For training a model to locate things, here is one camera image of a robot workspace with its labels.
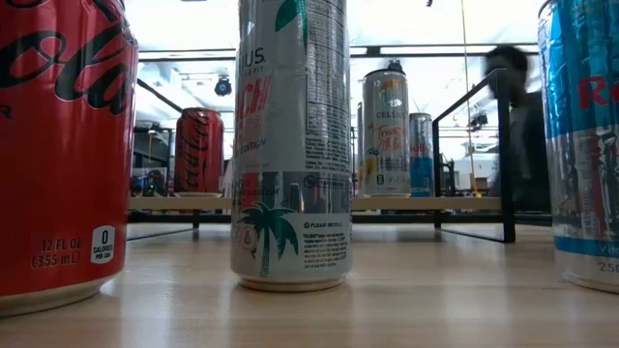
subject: nutrition label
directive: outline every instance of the nutrition label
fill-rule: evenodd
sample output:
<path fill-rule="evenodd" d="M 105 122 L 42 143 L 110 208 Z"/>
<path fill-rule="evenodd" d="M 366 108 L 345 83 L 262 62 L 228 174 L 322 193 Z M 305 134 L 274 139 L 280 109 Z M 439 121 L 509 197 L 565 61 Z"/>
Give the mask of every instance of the nutrition label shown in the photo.
<path fill-rule="evenodd" d="M 305 269 L 328 268 L 346 259 L 348 242 L 345 234 L 304 234 Z"/>
<path fill-rule="evenodd" d="M 308 1 L 306 169 L 349 171 L 345 2 Z"/>

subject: blue and silver can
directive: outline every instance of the blue and silver can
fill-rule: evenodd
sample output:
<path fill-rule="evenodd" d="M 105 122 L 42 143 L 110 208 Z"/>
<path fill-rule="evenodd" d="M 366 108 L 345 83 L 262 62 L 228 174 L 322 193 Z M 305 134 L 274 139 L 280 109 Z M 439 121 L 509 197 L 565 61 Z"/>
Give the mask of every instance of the blue and silver can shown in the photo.
<path fill-rule="evenodd" d="M 619 292 L 619 3 L 545 1 L 539 44 L 557 264 Z"/>
<path fill-rule="evenodd" d="M 432 159 L 432 118 L 423 112 L 411 113 L 410 186 L 411 197 L 434 196 Z"/>

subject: celsius energy drink can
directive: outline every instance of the celsius energy drink can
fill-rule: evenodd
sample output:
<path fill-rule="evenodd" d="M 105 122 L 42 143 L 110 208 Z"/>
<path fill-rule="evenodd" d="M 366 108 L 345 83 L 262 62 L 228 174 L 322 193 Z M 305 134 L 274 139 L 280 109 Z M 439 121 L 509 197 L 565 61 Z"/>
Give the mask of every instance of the celsius energy drink can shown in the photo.
<path fill-rule="evenodd" d="M 364 194 L 410 195 L 408 86 L 404 72 L 379 70 L 364 78 Z"/>
<path fill-rule="evenodd" d="M 223 121 L 217 111 L 187 108 L 176 123 L 174 191 L 221 192 Z"/>
<path fill-rule="evenodd" d="M 359 190 L 357 191 L 357 195 L 359 197 L 363 197 L 364 188 L 364 178 L 365 178 L 365 165 L 364 165 L 364 148 L 366 146 L 364 141 L 364 104 L 360 102 L 357 105 L 357 161 L 359 168 L 357 169 L 357 185 Z"/>
<path fill-rule="evenodd" d="M 434 195 L 432 118 L 426 113 L 410 114 L 411 197 Z"/>
<path fill-rule="evenodd" d="M 557 263 L 619 292 L 619 3 L 546 1 L 539 44 Z"/>
<path fill-rule="evenodd" d="M 0 316 L 123 269 L 137 42 L 120 0 L 0 1 Z"/>
<path fill-rule="evenodd" d="M 351 268 L 346 1 L 241 0 L 231 266 L 269 291 Z"/>

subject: palm tree graphic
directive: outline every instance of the palm tree graphic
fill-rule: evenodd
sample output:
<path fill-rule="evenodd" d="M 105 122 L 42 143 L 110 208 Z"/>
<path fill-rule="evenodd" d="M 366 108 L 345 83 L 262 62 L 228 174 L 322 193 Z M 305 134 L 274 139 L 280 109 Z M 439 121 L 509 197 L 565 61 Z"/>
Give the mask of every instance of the palm tree graphic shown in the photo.
<path fill-rule="evenodd" d="M 308 48 L 308 12 L 307 0 L 284 0 L 275 20 L 275 31 L 283 29 L 299 15 L 303 29 L 303 45 Z"/>
<path fill-rule="evenodd" d="M 269 275 L 271 233 L 278 242 L 278 260 L 281 260 L 286 249 L 286 241 L 294 247 L 294 253 L 299 255 L 297 234 L 290 222 L 284 218 L 287 214 L 296 213 L 295 211 L 286 208 L 271 209 L 262 202 L 253 202 L 251 208 L 244 209 L 241 213 L 246 216 L 241 218 L 239 222 L 252 225 L 258 240 L 260 240 L 260 235 L 263 235 L 264 247 L 262 248 L 262 264 L 260 265 L 259 275 L 261 278 Z M 255 259 L 255 250 L 251 251 L 251 256 Z"/>

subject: soda can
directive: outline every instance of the soda can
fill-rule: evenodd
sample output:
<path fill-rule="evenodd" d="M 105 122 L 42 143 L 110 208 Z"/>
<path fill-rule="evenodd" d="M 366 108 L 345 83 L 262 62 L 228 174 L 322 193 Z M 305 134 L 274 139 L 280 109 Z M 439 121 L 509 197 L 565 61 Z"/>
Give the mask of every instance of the soda can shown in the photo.
<path fill-rule="evenodd" d="M 557 263 L 619 292 L 619 4 L 545 1 L 538 34 Z"/>
<path fill-rule="evenodd" d="M 217 111 L 193 107 L 176 123 L 174 191 L 219 195 L 223 185 L 223 121 Z"/>
<path fill-rule="evenodd" d="M 417 112 L 410 114 L 410 187 L 411 197 L 434 196 L 434 160 L 432 157 L 432 118 Z"/>
<path fill-rule="evenodd" d="M 364 78 L 364 195 L 410 196 L 408 85 L 404 72 Z"/>
<path fill-rule="evenodd" d="M 346 1 L 240 1 L 231 267 L 268 291 L 341 284 L 352 192 Z"/>
<path fill-rule="evenodd" d="M 364 104 L 360 102 L 357 105 L 357 162 L 358 162 L 358 170 L 357 170 L 357 185 L 359 190 L 357 191 L 357 195 L 363 197 L 364 194 L 364 149 L 365 149 L 365 141 L 364 141 Z"/>
<path fill-rule="evenodd" d="M 121 272 L 137 42 L 120 0 L 0 2 L 0 316 Z"/>

